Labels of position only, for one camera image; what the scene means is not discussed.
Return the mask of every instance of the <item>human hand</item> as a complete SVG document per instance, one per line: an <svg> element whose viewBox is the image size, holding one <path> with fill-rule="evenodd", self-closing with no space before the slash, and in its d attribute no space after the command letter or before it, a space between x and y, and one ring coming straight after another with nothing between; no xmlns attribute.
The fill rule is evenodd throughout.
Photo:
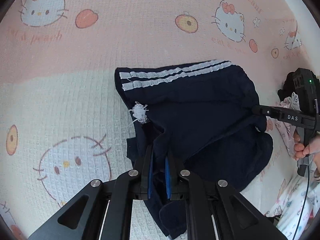
<svg viewBox="0 0 320 240"><path fill-rule="evenodd" d="M305 157L307 154L314 154L314 162L316 163L317 168L320 168L320 135L317 134L307 145L304 147L303 143L300 143L300 136L297 131L293 134L294 139L294 157L297 161L300 158Z"/></svg>

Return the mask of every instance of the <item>black cloth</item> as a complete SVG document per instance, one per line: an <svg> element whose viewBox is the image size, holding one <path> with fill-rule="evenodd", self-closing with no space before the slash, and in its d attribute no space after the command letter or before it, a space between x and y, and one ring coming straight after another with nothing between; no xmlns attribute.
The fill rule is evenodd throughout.
<svg viewBox="0 0 320 240"><path fill-rule="evenodd" d="M134 162L153 144L153 192L145 204L166 236L174 239L186 230L183 202L165 197L168 149L202 179L224 179L239 191L268 164L273 141L264 133L266 117L252 114L259 96L241 67L210 61L117 68L115 83L128 109L136 103L148 105L148 122L134 122L136 145L128 147L127 157ZM135 144L134 139L128 144Z"/></svg>

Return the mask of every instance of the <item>folded clothing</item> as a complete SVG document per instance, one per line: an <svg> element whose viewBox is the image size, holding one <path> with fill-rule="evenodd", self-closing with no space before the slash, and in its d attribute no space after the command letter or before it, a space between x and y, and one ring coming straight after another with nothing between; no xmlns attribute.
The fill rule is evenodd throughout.
<svg viewBox="0 0 320 240"><path fill-rule="evenodd" d="M224 179L239 191L267 165L273 141L264 133L266 117L252 114L259 96L241 67L212 60L117 68L115 83L136 132L136 139L128 140L127 157L134 162L153 144L153 191L145 204L166 236L174 239L186 230L183 202L165 195L169 150L202 179Z"/></svg>

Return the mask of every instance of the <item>silver bolt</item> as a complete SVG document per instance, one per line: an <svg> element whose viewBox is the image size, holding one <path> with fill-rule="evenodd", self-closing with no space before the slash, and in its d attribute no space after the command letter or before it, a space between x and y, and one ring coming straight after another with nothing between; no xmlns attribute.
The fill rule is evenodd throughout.
<svg viewBox="0 0 320 240"><path fill-rule="evenodd" d="M187 177L187 176L190 175L190 171L188 171L188 170L182 170L182 171L180 171L180 174L181 174L183 177Z"/></svg>
<svg viewBox="0 0 320 240"><path fill-rule="evenodd" d="M97 187L97 186L100 185L100 180L94 179L94 180L92 180L92 181L90 182L90 185L91 185L92 187Z"/></svg>
<svg viewBox="0 0 320 240"><path fill-rule="evenodd" d="M218 185L220 187L226 187L228 185L228 182L226 182L224 179L221 179L218 181Z"/></svg>
<svg viewBox="0 0 320 240"><path fill-rule="evenodd" d="M131 176L131 177L135 177L135 176L137 176L138 174L139 174L139 172L136 171L136 170L131 170L131 171L129 171L129 176Z"/></svg>

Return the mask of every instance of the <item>black cable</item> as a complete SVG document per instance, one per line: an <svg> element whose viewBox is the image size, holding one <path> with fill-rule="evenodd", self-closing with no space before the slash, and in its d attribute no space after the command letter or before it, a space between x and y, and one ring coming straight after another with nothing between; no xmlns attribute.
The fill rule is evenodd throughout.
<svg viewBox="0 0 320 240"><path fill-rule="evenodd" d="M294 240L294 238L296 237L296 234L297 234L297 231L298 231L298 228L299 228L299 224L300 224L300 220L301 220L301 217L302 217L304 205L306 204L306 200L307 200L307 195L308 195L308 190L309 190L309 182L310 182L310 167L308 165L308 185L307 185L306 196L304 197L304 202L303 202L303 206L302 206L302 209L301 209L300 218L299 218L298 225L297 225L297 228L296 228L296 231L295 231L295 233L293 235L292 240Z"/></svg>

